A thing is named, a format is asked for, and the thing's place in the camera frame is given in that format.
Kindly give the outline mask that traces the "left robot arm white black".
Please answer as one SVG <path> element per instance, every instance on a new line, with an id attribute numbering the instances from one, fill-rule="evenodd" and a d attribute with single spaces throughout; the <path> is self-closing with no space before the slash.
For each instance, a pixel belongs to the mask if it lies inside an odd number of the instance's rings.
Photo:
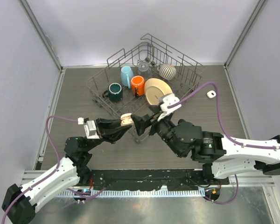
<path id="1" fill-rule="evenodd" d="M 13 224 L 28 224 L 41 208 L 59 193 L 70 187 L 85 186 L 91 178 L 87 164 L 92 155 L 90 150 L 103 142 L 114 144 L 132 127 L 130 114 L 120 119 L 73 119 L 83 125 L 84 137 L 69 137 L 65 142 L 65 156 L 57 155 L 57 163 L 30 182 L 7 189 L 3 200 L 2 223 L 8 218 Z"/>

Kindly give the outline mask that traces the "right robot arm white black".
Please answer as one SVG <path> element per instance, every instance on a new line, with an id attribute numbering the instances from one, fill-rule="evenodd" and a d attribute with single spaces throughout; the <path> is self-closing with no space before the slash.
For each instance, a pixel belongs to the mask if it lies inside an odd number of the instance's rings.
<path id="1" fill-rule="evenodd" d="M 201 178 L 206 184 L 245 172 L 280 175 L 280 135 L 265 141 L 238 140 L 203 131 L 183 119 L 175 125 L 171 117 L 179 108 L 179 105 L 170 109 L 152 105 L 152 115 L 132 114 L 137 134 L 142 135 L 150 128 L 149 134 L 158 134 L 177 157 L 189 155 L 193 161 L 202 163 Z"/>

